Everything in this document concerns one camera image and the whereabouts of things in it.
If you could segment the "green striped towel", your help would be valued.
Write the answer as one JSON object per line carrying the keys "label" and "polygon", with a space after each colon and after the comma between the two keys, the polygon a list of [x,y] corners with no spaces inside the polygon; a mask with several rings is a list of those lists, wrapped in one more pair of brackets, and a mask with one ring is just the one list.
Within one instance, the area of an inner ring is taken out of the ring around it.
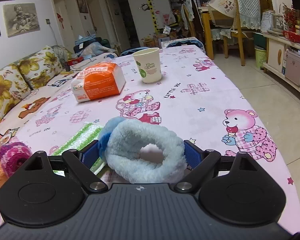
{"label": "green striped towel", "polygon": [[[76,149],[80,151],[93,140],[97,140],[101,129],[102,127],[95,123],[86,123],[74,136],[72,136],[66,143],[57,148],[57,150],[50,155],[61,155],[64,151],[70,149]],[[101,172],[105,165],[106,163],[99,157],[94,165],[90,168],[90,171],[97,175],[99,172]]]}

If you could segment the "pink cartoon tablecloth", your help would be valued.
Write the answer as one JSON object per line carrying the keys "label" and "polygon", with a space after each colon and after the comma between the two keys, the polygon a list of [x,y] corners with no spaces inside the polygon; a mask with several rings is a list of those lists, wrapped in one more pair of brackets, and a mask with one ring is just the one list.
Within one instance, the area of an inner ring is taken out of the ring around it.
{"label": "pink cartoon tablecloth", "polygon": [[79,103],[71,76],[54,77],[0,117],[0,139],[54,153],[85,124],[101,127],[116,116],[160,125],[200,148],[250,153],[286,197],[279,223],[300,231],[300,202],[290,172],[260,115],[239,89],[195,46],[160,51],[162,79],[145,84],[132,56],[114,60],[126,84],[119,95]]}

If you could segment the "magenta knitted sock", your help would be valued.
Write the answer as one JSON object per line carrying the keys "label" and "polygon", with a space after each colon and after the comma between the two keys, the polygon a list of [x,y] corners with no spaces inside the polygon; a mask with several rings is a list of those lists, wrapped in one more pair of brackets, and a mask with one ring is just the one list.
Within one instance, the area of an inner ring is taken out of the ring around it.
{"label": "magenta knitted sock", "polygon": [[0,164],[7,177],[29,159],[31,150],[22,142],[12,142],[0,147]]}

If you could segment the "orange tissue pack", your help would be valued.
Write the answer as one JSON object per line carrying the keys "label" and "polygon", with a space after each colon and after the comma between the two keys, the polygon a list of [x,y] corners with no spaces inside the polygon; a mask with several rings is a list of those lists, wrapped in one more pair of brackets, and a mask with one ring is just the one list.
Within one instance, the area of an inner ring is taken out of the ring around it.
{"label": "orange tissue pack", "polygon": [[71,81],[71,89],[77,102],[86,102],[118,95],[125,84],[120,66],[100,62],[80,71]]}

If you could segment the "floral sofa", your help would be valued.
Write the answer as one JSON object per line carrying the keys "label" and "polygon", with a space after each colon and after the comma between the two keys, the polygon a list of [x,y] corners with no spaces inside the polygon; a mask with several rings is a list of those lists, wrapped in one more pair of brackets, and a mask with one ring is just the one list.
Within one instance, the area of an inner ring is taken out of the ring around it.
{"label": "floral sofa", "polygon": [[0,142],[17,132],[58,93],[70,92],[71,80],[87,66],[116,58],[109,49],[82,61],[63,46],[45,46],[0,70]]}

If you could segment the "paper cup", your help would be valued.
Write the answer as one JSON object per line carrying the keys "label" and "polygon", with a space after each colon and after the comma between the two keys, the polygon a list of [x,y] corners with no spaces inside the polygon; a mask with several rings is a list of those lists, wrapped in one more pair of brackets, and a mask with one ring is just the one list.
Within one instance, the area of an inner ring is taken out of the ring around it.
{"label": "paper cup", "polygon": [[162,78],[159,50],[147,48],[132,54],[143,83],[155,83]]}

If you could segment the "white TV cabinet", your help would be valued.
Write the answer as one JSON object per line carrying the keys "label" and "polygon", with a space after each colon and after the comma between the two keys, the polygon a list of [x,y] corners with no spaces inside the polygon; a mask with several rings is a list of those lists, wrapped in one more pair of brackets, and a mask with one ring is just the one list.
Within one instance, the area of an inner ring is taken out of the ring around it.
{"label": "white TV cabinet", "polygon": [[264,71],[270,71],[300,92],[300,43],[283,36],[264,33],[267,39],[267,61]]}

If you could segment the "wooden chair with covers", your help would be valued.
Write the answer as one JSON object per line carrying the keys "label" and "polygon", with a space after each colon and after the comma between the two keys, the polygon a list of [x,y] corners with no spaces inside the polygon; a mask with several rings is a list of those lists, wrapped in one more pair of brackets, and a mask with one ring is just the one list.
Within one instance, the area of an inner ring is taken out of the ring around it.
{"label": "wooden chair with covers", "polygon": [[211,0],[207,7],[213,24],[225,29],[222,34],[225,57],[228,56],[228,41],[236,38],[241,65],[244,66],[243,40],[253,38],[252,32],[261,30],[260,0]]}

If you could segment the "framed sketch portrait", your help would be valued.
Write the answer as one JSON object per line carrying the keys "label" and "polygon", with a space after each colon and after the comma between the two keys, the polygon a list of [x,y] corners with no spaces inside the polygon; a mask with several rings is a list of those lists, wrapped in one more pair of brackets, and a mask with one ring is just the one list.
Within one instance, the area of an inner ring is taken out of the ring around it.
{"label": "framed sketch portrait", "polygon": [[8,37],[40,30],[34,3],[3,5],[3,15]]}

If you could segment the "giraffe height chart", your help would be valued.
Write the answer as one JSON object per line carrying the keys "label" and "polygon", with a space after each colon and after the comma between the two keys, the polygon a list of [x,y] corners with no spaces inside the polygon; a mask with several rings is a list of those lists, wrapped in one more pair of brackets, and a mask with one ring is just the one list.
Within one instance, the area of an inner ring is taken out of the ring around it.
{"label": "giraffe height chart", "polygon": [[155,17],[155,12],[154,12],[154,8],[153,8],[153,4],[152,4],[152,0],[147,0],[147,4],[148,4],[148,8],[151,12],[151,18],[152,18],[152,22],[153,22],[153,27],[154,27],[154,31],[156,34],[159,33],[159,27],[157,24],[157,19]]}

